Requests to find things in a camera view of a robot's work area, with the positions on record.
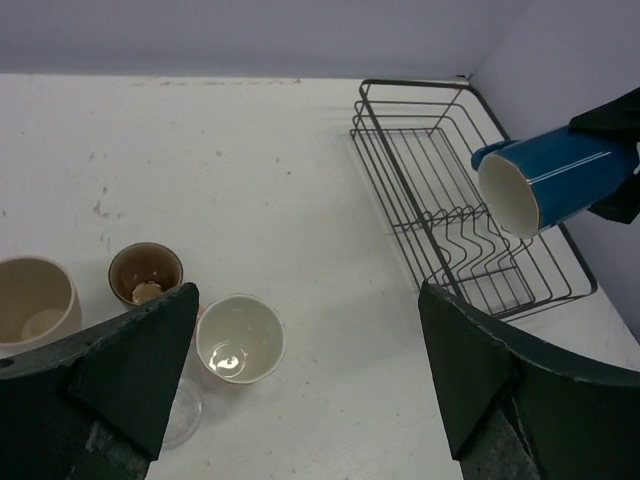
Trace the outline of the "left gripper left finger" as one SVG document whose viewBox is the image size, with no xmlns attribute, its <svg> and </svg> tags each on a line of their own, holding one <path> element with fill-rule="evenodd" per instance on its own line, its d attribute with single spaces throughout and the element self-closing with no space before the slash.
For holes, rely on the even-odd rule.
<svg viewBox="0 0 640 480">
<path fill-rule="evenodd" d="M 187 282 L 1 361 L 4 479 L 143 479 L 161 451 L 199 310 Z"/>
</svg>

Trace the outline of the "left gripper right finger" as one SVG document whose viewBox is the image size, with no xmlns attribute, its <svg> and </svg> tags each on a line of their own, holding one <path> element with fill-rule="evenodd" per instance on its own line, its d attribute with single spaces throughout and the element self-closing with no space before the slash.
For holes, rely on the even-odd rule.
<svg viewBox="0 0 640 480">
<path fill-rule="evenodd" d="M 572 353 L 429 283 L 418 308 L 466 479 L 636 479 L 639 374 Z"/>
</svg>

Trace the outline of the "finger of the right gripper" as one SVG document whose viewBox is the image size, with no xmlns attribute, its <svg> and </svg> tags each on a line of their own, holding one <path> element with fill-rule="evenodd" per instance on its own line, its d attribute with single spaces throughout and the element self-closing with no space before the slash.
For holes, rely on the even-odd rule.
<svg viewBox="0 0 640 480">
<path fill-rule="evenodd" d="M 598 217 L 629 225 L 639 215 L 640 175 L 629 176 L 611 195 L 595 202 L 588 211 Z"/>
<path fill-rule="evenodd" d="M 602 136 L 620 142 L 639 142 L 640 88 L 573 117 L 569 128 L 577 133 Z"/>
</svg>

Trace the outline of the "clear glass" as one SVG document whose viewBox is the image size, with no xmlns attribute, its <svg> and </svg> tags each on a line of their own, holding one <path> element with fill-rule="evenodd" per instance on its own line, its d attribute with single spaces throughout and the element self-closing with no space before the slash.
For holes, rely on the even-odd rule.
<svg viewBox="0 0 640 480">
<path fill-rule="evenodd" d="M 203 402 L 198 386 L 190 379 L 179 381 L 167 423 L 162 449 L 172 450 L 192 438 L 201 423 Z"/>
</svg>

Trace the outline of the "blue mug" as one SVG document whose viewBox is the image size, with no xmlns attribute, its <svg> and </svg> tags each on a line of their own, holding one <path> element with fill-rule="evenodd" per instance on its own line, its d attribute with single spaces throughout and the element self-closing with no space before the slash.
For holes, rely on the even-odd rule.
<svg viewBox="0 0 640 480">
<path fill-rule="evenodd" d="M 639 167 L 636 143 L 569 127 L 476 150 L 471 167 L 495 221 L 526 239 L 613 194 Z"/>
</svg>

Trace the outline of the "beige cup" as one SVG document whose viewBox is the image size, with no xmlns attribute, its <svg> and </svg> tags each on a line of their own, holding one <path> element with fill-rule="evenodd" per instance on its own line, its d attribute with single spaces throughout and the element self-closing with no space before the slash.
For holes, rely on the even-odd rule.
<svg viewBox="0 0 640 480">
<path fill-rule="evenodd" d="M 81 330 L 77 289 L 59 263 L 37 256 L 1 261 L 1 352 L 19 354 Z"/>
</svg>

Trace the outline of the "dark brown mug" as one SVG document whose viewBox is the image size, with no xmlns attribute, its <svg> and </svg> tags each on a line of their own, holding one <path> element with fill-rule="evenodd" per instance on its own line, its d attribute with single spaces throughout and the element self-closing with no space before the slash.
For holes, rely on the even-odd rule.
<svg viewBox="0 0 640 480">
<path fill-rule="evenodd" d="M 142 305 L 183 281 L 181 260 L 170 248 L 138 242 L 118 252 L 108 269 L 109 286 L 126 307 Z"/>
</svg>

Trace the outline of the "pink cup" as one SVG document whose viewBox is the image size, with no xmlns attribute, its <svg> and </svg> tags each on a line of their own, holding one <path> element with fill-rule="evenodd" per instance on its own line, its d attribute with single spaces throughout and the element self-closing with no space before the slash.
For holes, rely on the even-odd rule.
<svg viewBox="0 0 640 480">
<path fill-rule="evenodd" d="M 194 331 L 204 371 L 229 384 L 254 384 L 278 368 L 286 351 L 280 315 L 259 298 L 233 294 L 206 306 Z"/>
</svg>

